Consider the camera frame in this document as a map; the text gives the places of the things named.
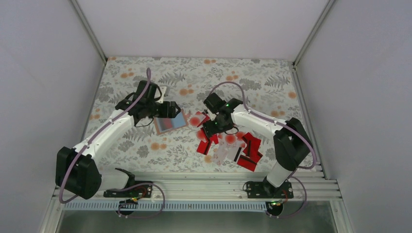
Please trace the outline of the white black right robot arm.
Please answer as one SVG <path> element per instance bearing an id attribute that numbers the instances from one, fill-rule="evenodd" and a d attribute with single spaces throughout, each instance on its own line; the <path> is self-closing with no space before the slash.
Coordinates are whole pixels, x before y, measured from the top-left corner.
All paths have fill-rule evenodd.
<path id="1" fill-rule="evenodd" d="M 206 112 L 212 117 L 203 124 L 207 137 L 243 126 L 273 140 L 276 164 L 263 180 L 264 194 L 270 198 L 281 193 L 282 184 L 309 154 L 316 157 L 307 132 L 296 118 L 277 119 L 241 103 L 207 104 Z"/>

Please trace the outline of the red VIP chip card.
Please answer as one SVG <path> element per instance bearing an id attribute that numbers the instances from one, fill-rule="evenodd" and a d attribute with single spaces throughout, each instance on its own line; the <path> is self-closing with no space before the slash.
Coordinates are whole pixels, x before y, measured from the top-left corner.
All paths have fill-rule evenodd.
<path id="1" fill-rule="evenodd" d="M 173 128 L 172 119 L 171 118 L 157 118 L 156 126 L 157 126 L 157 131 L 159 134 L 169 131 Z"/>

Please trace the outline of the tan leather card holder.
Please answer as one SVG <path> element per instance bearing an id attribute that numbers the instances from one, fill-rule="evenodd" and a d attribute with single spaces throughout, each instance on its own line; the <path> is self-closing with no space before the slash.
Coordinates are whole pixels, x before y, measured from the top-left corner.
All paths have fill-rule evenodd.
<path id="1" fill-rule="evenodd" d="M 182 110 L 175 118 L 155 118 L 154 126 L 158 135 L 188 126 L 187 116 Z"/>

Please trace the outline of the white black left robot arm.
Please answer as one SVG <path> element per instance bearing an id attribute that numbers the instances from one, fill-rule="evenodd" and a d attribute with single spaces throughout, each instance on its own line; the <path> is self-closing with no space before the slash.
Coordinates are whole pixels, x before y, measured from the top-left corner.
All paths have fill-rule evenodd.
<path id="1" fill-rule="evenodd" d="M 174 101 L 119 102 L 112 115 L 90 137 L 73 148 L 62 147 L 57 153 L 55 183 L 75 196 L 89 199 L 99 191 L 113 190 L 127 197 L 135 191 L 135 175 L 116 168 L 100 171 L 98 162 L 108 149 L 145 118 L 175 118 L 181 108 Z"/>

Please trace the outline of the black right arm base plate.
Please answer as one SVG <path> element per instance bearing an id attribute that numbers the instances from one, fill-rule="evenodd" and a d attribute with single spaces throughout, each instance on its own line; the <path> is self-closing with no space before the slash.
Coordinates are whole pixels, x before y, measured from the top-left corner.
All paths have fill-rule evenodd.
<path id="1" fill-rule="evenodd" d="M 266 182 L 246 182 L 242 190 L 249 199 L 292 199 L 294 197 L 292 184 L 285 181 L 280 187 L 274 187 Z"/>

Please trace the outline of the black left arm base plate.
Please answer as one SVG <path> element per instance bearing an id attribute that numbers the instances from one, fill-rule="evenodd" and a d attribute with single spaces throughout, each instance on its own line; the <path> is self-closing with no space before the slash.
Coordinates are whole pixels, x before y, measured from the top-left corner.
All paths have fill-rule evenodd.
<path id="1" fill-rule="evenodd" d="M 152 181 L 131 181 L 124 191 L 107 190 L 104 191 L 105 198 L 150 198 L 153 189 Z"/>

